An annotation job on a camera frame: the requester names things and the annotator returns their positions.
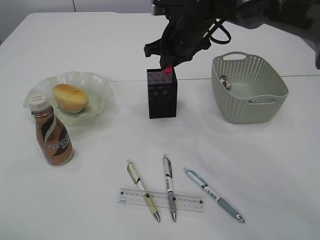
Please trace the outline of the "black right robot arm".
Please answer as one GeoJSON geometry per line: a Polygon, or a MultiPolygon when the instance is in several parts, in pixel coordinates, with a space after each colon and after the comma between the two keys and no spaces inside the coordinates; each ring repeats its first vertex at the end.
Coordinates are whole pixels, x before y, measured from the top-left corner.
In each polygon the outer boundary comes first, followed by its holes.
{"type": "Polygon", "coordinates": [[[158,55],[165,73],[207,50],[212,43],[228,44],[229,22],[246,29],[263,24],[308,40],[320,67],[320,2],[318,0],[153,0],[151,13],[168,24],[160,39],[144,46],[144,55],[158,55]]]}

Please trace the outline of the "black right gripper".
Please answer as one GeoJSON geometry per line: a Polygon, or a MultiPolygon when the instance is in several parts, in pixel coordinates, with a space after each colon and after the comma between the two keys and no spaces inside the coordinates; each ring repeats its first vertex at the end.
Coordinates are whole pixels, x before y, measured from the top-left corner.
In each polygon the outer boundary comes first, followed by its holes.
{"type": "Polygon", "coordinates": [[[171,0],[165,13],[168,25],[160,39],[144,46],[144,55],[160,56],[162,67],[191,61],[211,46],[205,36],[211,26],[217,19],[232,18],[236,8],[236,0],[171,0]]]}

